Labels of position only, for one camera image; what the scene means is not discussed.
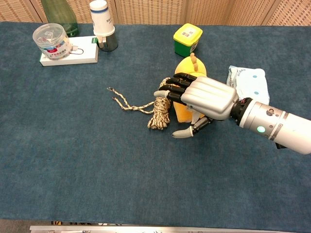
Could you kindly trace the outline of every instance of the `white box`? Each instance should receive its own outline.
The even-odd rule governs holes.
[[[40,63],[46,67],[97,62],[98,47],[96,43],[97,38],[95,36],[71,37],[69,38],[69,41],[73,46],[77,46],[78,50],[71,51],[72,53],[69,54],[69,56],[59,60],[50,60],[44,54],[41,54]]]

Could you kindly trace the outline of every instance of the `green indicator light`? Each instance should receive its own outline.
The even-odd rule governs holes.
[[[257,127],[257,131],[258,131],[259,133],[264,133],[264,132],[266,131],[266,129],[265,129],[263,126],[258,126],[258,127]]]

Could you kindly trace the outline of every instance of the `label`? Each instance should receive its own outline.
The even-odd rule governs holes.
[[[70,44],[68,38],[64,38],[64,40],[58,45],[51,47],[39,47],[41,51],[50,59],[59,59],[70,53],[72,50],[72,45]]]
[[[198,42],[199,42],[199,41],[195,42],[195,43],[191,46],[190,52],[193,52],[193,51],[195,50],[196,46],[198,45]]]
[[[185,37],[191,37],[195,32],[194,28],[186,28],[181,34]]]
[[[93,37],[92,38],[92,44],[96,44],[97,43],[97,38],[96,37]]]

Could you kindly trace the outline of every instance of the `braided rope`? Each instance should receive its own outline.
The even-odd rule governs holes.
[[[163,81],[160,83],[160,86],[163,86],[166,84],[166,81],[170,79],[169,77],[163,79]],[[115,93],[116,95],[120,96],[121,99],[124,101],[125,106],[122,105],[122,103],[118,100],[117,97],[113,97],[112,99],[115,100],[118,105],[120,106],[121,109],[125,110],[125,111],[140,111],[142,113],[145,114],[151,114],[154,113],[153,117],[149,120],[147,127],[151,128],[151,129],[158,129],[158,130],[163,130],[164,128],[167,127],[167,125],[170,123],[170,119],[169,119],[169,109],[171,106],[171,101],[168,100],[167,98],[162,98],[162,97],[157,97],[155,99],[155,101],[152,101],[148,104],[142,105],[142,106],[131,106],[129,105],[129,103],[127,102],[126,98],[119,93],[118,91],[116,91],[114,88],[112,87],[108,87],[107,88],[109,91],[112,91],[113,93]],[[149,107],[150,105],[154,105],[154,109],[151,111],[145,111],[144,109]]]

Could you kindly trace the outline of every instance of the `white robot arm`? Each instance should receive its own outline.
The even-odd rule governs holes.
[[[263,135],[277,147],[290,148],[301,154],[311,153],[311,121],[257,102],[251,98],[239,101],[236,89],[208,77],[178,73],[155,92],[156,97],[187,105],[193,111],[191,126],[173,133],[173,137],[193,136],[212,120],[235,119],[242,128]]]

